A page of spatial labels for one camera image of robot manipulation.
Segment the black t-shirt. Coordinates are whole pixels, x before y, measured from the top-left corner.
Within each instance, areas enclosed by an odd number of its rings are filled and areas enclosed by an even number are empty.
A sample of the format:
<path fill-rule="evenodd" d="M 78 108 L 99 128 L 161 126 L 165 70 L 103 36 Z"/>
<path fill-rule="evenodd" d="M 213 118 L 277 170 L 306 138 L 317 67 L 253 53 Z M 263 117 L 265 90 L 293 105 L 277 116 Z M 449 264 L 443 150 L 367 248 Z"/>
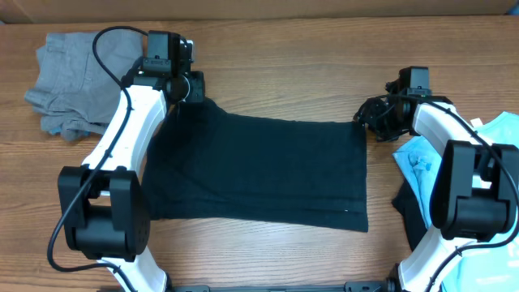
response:
<path fill-rule="evenodd" d="M 152 219 L 224 217 L 365 232 L 367 142 L 356 122 L 231 114 L 181 104 L 148 147 Z"/>

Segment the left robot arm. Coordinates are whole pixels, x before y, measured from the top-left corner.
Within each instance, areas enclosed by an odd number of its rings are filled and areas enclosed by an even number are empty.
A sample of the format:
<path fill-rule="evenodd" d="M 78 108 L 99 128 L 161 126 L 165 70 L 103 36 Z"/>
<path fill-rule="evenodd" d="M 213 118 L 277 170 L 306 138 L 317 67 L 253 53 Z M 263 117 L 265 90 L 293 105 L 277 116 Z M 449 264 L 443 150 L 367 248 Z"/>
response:
<path fill-rule="evenodd" d="M 204 75 L 193 71 L 195 45 L 173 32 L 149 31 L 147 51 L 121 78 L 118 108 L 98 145 L 58 176 L 62 215 L 47 247 L 60 272 L 107 268 L 123 291 L 171 291 L 148 248 L 150 215 L 139 172 L 169 108 L 198 103 Z"/>

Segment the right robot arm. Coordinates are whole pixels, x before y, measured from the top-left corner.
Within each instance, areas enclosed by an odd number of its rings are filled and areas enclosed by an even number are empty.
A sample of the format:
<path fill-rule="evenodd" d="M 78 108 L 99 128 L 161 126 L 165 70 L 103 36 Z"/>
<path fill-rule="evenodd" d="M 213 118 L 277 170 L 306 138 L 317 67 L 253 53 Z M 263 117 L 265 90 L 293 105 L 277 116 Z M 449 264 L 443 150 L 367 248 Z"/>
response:
<path fill-rule="evenodd" d="M 354 121 L 379 142 L 410 134 L 441 155 L 431 194 L 432 225 L 384 281 L 354 281 L 347 291 L 432 291 L 466 251 L 504 247 L 518 235 L 518 149 L 481 136 L 429 86 L 426 67 L 406 67 L 386 94 L 367 99 Z"/>

